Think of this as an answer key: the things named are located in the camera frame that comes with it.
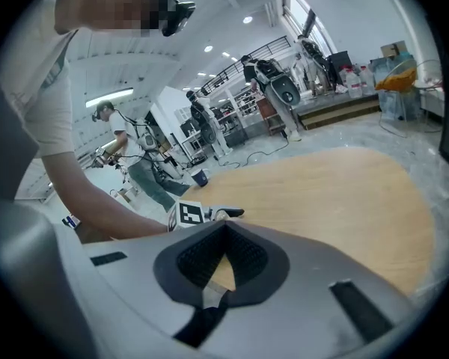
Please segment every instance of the wooden table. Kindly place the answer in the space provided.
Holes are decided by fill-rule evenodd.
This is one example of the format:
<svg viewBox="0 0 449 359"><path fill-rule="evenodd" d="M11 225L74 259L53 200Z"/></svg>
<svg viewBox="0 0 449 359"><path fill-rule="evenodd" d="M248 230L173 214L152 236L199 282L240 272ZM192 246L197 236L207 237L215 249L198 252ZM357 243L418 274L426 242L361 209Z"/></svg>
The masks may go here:
<svg viewBox="0 0 449 359"><path fill-rule="evenodd" d="M406 171L365 148L337 148L213 176L184 200L242 207L243 221L328 243L407 295L424 279L433 219ZM213 281L234 289L224 259Z"/></svg>

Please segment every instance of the ceiling light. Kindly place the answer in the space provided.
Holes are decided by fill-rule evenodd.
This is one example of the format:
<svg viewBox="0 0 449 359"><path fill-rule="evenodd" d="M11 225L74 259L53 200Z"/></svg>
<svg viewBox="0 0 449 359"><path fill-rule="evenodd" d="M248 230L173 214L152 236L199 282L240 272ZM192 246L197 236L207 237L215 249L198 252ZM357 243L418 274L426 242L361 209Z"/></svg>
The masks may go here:
<svg viewBox="0 0 449 359"><path fill-rule="evenodd" d="M133 88L119 90L118 92L106 94L105 96L101 96L96 99L87 101L85 104L87 108L90 108L91 106L97 105L105 99L117 99L118 97L129 96L130 94L133 94Z"/></svg>

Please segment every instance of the concrete floor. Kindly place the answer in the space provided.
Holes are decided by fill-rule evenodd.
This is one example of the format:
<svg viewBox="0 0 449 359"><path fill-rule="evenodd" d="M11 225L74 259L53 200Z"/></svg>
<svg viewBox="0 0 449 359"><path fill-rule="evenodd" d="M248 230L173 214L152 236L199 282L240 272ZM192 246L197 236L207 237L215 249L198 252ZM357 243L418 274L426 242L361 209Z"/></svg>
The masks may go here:
<svg viewBox="0 0 449 359"><path fill-rule="evenodd" d="M411 180L421 190L433 214L436 232L434 258L429 273L421 286L416 289L413 301L425 304L435 296L449 276L449 165L439 155L440 132L425 133L430 130L423 124L410 123L407 138L400 138L378 126L379 113L346 120L330 126L301 131L302 140L293 142L288 147L270 156L254 155L248 160L249 165L284 159L291 156L327 150L333 147L369 147L391 156L409 173ZM211 175L236 168L226 165L231 162L246 163L248 156L258 150L270 153L283 147L286 141L280 136L261 136L246 141L242 147L220 160L221 165L208 159L199 168L208 168ZM184 180L192 184L187 174ZM140 194L134 203L138 212L149 218L165 223L166 214L162 207L154 203L145 194Z"/></svg>

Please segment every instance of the green pants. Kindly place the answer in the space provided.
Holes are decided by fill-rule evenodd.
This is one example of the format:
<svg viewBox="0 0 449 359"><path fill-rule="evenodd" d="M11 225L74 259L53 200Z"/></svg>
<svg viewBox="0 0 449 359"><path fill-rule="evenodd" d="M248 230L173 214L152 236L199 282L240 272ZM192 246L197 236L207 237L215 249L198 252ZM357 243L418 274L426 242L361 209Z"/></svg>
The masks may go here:
<svg viewBox="0 0 449 359"><path fill-rule="evenodd" d="M158 183L151 170L151 163L145 159L130 166L128 168L128 174L147 196L163 206L166 212L168 212L174 205L174 199L167 193L167 191L181 197L189 188L188 185L182 185L181 183L170 181L168 179Z"/></svg>

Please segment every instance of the blue cup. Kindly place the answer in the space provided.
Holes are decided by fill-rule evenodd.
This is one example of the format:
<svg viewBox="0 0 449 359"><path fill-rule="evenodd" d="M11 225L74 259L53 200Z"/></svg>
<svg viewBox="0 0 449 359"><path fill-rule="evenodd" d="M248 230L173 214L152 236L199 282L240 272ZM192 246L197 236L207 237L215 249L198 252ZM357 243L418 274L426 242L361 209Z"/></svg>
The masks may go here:
<svg viewBox="0 0 449 359"><path fill-rule="evenodd" d="M198 171L194 171L191 173L192 179L195 180L195 182L202 188L203 186L206 186L208 183L208 177L204 173L204 171L209 171L208 169L200 169Z"/></svg>

